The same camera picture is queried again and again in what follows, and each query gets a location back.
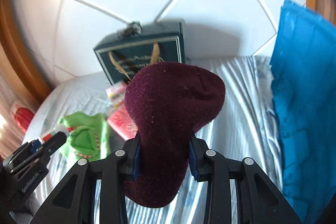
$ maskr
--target green fabric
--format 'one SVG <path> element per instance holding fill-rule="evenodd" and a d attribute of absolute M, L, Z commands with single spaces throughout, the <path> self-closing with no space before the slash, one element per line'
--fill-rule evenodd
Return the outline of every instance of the green fabric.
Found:
<path fill-rule="evenodd" d="M 103 113 L 89 116 L 81 111 L 64 116 L 58 121 L 66 127 L 74 128 L 67 142 L 59 149 L 67 159 L 68 166 L 84 158 L 89 161 L 106 158 L 110 152 L 109 137 L 111 127 Z"/>

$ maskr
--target silver screw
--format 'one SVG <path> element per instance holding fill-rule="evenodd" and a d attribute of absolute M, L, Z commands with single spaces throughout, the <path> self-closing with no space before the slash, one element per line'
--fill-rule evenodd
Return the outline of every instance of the silver screw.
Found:
<path fill-rule="evenodd" d="M 124 150 L 117 150 L 117 151 L 115 152 L 115 155 L 116 155 L 117 157 L 121 157 L 121 156 L 125 155 L 125 151 L 124 151 Z"/>
<path fill-rule="evenodd" d="M 252 164 L 254 163 L 254 160 L 251 159 L 251 158 L 246 158 L 246 159 L 244 160 L 244 162 L 245 162 L 247 165 L 252 165 Z"/>
<path fill-rule="evenodd" d="M 214 150 L 207 150 L 205 153 L 206 153 L 209 157 L 213 157 L 213 156 L 216 154 L 216 152 L 215 152 Z"/>
<path fill-rule="evenodd" d="M 87 159 L 79 159 L 77 163 L 78 165 L 86 165 Z"/>

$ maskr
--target brown curtain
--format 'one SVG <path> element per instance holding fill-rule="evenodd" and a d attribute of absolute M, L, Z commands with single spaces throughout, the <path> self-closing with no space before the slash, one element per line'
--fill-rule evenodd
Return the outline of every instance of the brown curtain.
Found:
<path fill-rule="evenodd" d="M 16 95 L 0 73 L 0 155 L 6 158 L 23 141 L 24 133 L 14 124 L 10 108 L 16 100 Z"/>

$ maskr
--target dark red sock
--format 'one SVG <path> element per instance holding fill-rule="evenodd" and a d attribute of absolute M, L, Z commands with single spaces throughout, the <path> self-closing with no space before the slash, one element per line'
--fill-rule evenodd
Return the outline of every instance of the dark red sock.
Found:
<path fill-rule="evenodd" d="M 140 174 L 125 182 L 127 197 L 150 208 L 174 199 L 188 167 L 190 135 L 218 115 L 224 97 L 221 78 L 195 66 L 162 62 L 134 76 L 125 106 L 141 135 Z"/>

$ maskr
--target gift bag handle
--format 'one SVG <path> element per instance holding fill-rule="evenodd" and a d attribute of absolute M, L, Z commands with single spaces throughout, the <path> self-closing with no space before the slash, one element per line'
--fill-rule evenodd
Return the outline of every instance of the gift bag handle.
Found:
<path fill-rule="evenodd" d="M 155 42 L 153 44 L 153 51 L 152 51 L 152 56 L 151 56 L 151 62 L 150 62 L 150 65 L 154 64 L 154 63 L 157 63 L 157 61 L 159 60 L 159 56 L 160 56 L 160 48 L 159 48 L 159 45 L 157 42 Z M 117 61 L 115 61 L 115 59 L 113 58 L 112 56 L 112 52 L 109 52 L 109 58 L 112 62 L 112 64 L 116 67 L 116 69 L 124 74 L 128 79 L 130 79 L 130 77 L 128 76 L 127 72 L 124 70 L 124 68 L 122 66 L 120 66 L 118 64 Z"/>

